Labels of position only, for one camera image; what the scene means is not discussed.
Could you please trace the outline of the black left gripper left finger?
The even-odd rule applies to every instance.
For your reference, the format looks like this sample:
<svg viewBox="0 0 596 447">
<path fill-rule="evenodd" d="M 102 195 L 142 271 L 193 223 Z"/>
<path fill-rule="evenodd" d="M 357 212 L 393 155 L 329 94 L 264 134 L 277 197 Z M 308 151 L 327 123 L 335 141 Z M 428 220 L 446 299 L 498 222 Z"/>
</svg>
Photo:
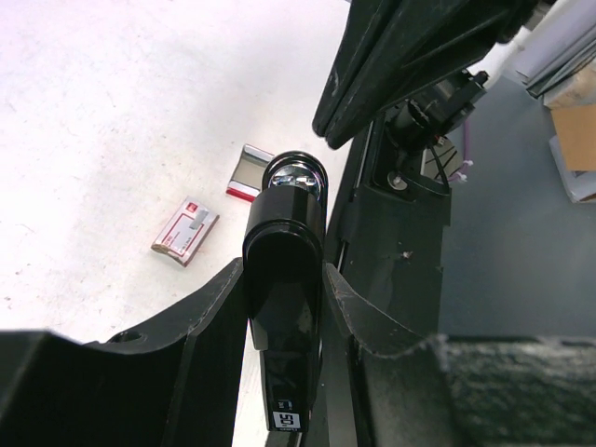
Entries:
<svg viewBox="0 0 596 447">
<path fill-rule="evenodd" d="M 1 334 L 5 446 L 228 446 L 246 335 L 242 262 L 104 343 Z"/>
</svg>

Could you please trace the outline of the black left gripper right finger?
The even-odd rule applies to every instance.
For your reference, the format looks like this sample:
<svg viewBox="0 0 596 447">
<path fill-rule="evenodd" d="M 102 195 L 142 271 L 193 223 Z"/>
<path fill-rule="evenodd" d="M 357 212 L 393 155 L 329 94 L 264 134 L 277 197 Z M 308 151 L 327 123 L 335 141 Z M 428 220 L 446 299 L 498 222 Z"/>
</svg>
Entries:
<svg viewBox="0 0 596 447">
<path fill-rule="evenodd" d="M 591 338 L 423 338 L 322 273 L 333 446 L 591 446 Z"/>
</svg>

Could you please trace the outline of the black stapler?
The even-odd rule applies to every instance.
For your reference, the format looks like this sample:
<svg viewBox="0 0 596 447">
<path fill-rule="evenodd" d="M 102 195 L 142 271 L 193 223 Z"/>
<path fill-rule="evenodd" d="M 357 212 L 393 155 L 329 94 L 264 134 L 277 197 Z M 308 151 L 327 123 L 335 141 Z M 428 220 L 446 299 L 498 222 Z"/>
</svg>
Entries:
<svg viewBox="0 0 596 447">
<path fill-rule="evenodd" d="M 269 162 L 251 204 L 244 292 L 270 431 L 306 432 L 317 395 L 327 199 L 322 164 L 294 151 Z"/>
</svg>

